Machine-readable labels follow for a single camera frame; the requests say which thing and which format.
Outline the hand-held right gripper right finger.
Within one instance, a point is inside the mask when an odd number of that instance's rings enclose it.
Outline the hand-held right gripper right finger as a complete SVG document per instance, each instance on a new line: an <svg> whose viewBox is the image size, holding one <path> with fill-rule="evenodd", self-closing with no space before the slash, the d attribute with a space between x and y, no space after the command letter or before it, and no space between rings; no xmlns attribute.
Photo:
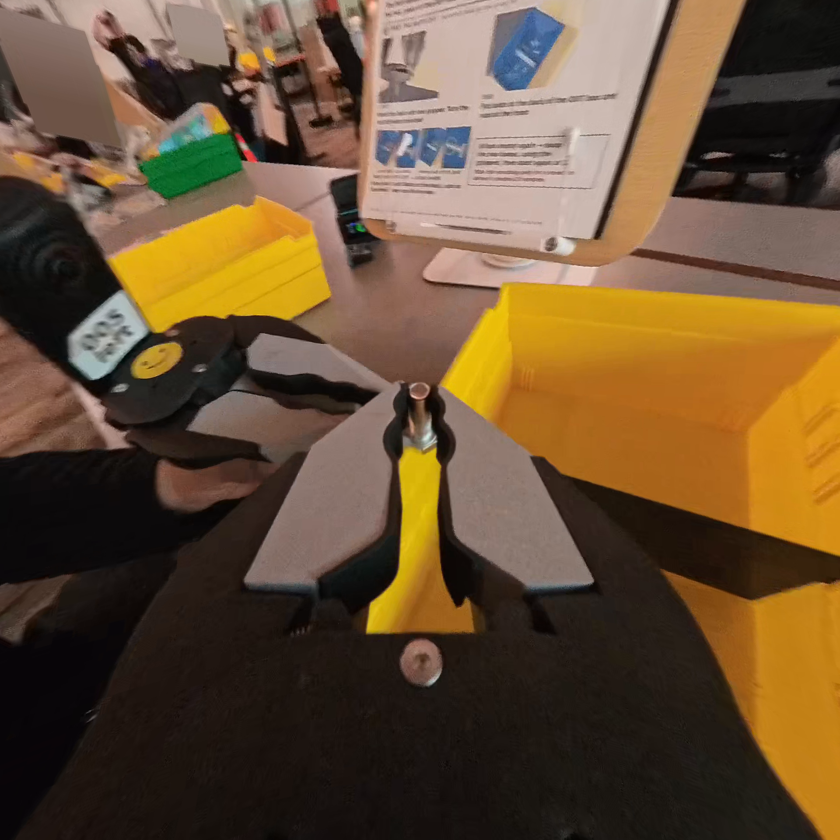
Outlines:
<svg viewBox="0 0 840 840"><path fill-rule="evenodd" d="M594 577L530 453L439 386L439 559L454 604L583 592Z"/></svg>

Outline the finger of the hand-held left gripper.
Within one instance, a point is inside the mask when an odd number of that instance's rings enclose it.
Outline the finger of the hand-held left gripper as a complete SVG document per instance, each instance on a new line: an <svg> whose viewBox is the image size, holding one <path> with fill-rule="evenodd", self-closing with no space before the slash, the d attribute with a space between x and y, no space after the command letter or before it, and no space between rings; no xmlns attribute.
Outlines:
<svg viewBox="0 0 840 840"><path fill-rule="evenodd" d="M248 383L286 407L347 414L392 393L392 383L326 343L262 333L246 355Z"/></svg>
<svg viewBox="0 0 840 840"><path fill-rule="evenodd" d="M307 452L358 409L325 395L268 395L230 391L206 404L187 425L190 432L244 440L272 463Z"/></svg>

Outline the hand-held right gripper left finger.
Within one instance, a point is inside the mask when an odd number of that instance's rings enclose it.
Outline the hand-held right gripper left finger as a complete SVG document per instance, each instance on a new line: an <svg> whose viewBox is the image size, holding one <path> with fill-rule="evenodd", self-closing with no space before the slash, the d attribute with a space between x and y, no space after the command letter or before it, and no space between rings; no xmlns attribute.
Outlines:
<svg viewBox="0 0 840 840"><path fill-rule="evenodd" d="M250 592L363 611L398 568L404 384L389 385L314 444L245 574Z"/></svg>

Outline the steel bolt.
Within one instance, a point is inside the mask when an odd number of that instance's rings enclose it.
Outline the steel bolt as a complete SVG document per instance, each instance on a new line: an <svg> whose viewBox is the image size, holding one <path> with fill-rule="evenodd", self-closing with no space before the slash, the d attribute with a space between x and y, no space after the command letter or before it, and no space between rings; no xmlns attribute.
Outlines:
<svg viewBox="0 0 840 840"><path fill-rule="evenodd" d="M432 388L427 383L414 382L407 387L403 442L423 455L437 446L434 419L429 408L431 396Z"/></svg>

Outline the yellow divided plastic bin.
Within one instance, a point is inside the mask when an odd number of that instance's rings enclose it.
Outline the yellow divided plastic bin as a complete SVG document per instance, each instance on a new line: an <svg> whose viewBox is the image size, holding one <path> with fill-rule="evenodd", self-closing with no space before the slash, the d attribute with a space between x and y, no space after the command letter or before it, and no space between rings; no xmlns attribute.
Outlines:
<svg viewBox="0 0 840 840"><path fill-rule="evenodd" d="M371 750L365 838L838 838L838 308L509 288L446 386L531 455L595 579L498 612L406 456L372 631L453 631Z"/></svg>

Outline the person's left forearm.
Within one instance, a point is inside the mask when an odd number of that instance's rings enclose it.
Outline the person's left forearm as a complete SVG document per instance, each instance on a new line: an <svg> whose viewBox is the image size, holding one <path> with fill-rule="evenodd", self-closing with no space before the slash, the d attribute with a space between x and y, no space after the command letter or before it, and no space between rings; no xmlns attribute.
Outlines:
<svg viewBox="0 0 840 840"><path fill-rule="evenodd" d="M1 583L94 571L179 550L236 506L169 509L159 460L134 448L1 459Z"/></svg>

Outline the person's left hand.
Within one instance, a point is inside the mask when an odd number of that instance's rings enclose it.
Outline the person's left hand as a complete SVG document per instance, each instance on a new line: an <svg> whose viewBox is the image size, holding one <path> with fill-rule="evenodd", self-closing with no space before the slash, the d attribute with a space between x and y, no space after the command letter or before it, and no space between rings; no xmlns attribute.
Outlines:
<svg viewBox="0 0 840 840"><path fill-rule="evenodd" d="M155 467L154 490L163 508L189 515L247 498L278 468L275 464L243 458L202 469L187 469L160 460Z"/></svg>

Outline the black standing device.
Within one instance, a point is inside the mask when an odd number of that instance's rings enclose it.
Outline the black standing device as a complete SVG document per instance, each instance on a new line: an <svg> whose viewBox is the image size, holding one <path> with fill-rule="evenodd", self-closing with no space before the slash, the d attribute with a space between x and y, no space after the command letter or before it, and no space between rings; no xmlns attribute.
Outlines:
<svg viewBox="0 0 840 840"><path fill-rule="evenodd" d="M330 194L336 220L350 268L373 260L379 241L366 226L358 206L358 175L343 175L331 180Z"/></svg>

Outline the green plastic bin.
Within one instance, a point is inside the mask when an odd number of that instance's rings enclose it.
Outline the green plastic bin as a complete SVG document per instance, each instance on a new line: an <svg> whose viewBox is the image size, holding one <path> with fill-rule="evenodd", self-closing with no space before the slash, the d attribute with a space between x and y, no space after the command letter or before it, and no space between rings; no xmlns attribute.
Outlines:
<svg viewBox="0 0 840 840"><path fill-rule="evenodd" d="M242 169L236 138L229 133L216 133L139 163L148 187L167 201Z"/></svg>

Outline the colourful packets pile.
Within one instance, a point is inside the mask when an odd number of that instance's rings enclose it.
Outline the colourful packets pile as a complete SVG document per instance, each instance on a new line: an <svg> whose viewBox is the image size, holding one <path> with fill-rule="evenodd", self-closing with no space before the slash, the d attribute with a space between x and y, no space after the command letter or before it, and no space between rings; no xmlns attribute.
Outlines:
<svg viewBox="0 0 840 840"><path fill-rule="evenodd" d="M227 133L231 133L231 128L220 109L212 103L198 102L162 130L148 157L168 154L188 144Z"/></svg>

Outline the white instruction sheet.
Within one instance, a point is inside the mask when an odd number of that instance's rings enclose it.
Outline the white instruction sheet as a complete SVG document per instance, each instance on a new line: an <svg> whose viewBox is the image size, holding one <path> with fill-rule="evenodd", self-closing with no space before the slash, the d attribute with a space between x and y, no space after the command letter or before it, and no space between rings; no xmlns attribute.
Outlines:
<svg viewBox="0 0 840 840"><path fill-rule="evenodd" d="M673 2L380 2L360 210L566 256L602 231Z"/></svg>

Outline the wooden sign board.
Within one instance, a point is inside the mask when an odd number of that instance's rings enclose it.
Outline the wooden sign board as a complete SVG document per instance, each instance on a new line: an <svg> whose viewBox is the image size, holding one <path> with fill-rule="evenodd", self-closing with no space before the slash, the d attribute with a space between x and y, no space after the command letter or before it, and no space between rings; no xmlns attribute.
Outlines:
<svg viewBox="0 0 840 840"><path fill-rule="evenodd" d="M367 118L372 111L369 50L379 3L369 32L364 71L359 202L366 170ZM743 2L673 2L668 33L647 81L638 121L626 148L602 231L592 240L577 242L570 254L544 255L514 248L393 235L386 232L382 224L366 220L360 209L362 218L370 231L379 237L481 254L573 266L604 266L628 255L642 244L670 198L742 7Z"/></svg>

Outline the black office chair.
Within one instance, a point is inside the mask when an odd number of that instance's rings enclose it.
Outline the black office chair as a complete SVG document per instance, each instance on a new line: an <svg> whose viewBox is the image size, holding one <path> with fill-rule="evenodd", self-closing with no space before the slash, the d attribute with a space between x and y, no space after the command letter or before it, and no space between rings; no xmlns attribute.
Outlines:
<svg viewBox="0 0 840 840"><path fill-rule="evenodd" d="M812 206L838 152L839 2L749 1L731 37L673 195Z"/></svg>

